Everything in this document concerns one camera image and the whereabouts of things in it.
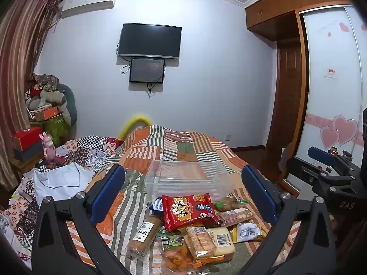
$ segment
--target curtain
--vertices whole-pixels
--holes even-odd
[[[8,162],[11,135],[27,129],[25,83],[32,79],[47,31],[60,0],[16,0],[0,24],[0,185],[18,181]]]

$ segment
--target pink figurine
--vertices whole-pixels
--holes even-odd
[[[52,142],[52,136],[44,132],[43,135],[40,135],[40,138],[42,140],[43,147],[44,147],[43,151],[44,151],[45,159],[48,161],[53,161],[55,154],[56,154],[56,150],[55,150],[54,143]]]

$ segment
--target red snack bag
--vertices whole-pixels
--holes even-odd
[[[164,225],[169,232],[196,222],[220,223],[208,193],[181,197],[163,195],[162,202]]]

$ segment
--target transparent plastic box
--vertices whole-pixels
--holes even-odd
[[[144,179],[148,202],[159,196],[209,193],[211,199],[233,193],[235,182],[221,162],[153,160]]]

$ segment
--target television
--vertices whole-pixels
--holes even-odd
[[[181,27],[150,24],[124,24],[118,55],[178,59]]]
[[[163,83],[164,68],[164,59],[132,58],[130,82]]]

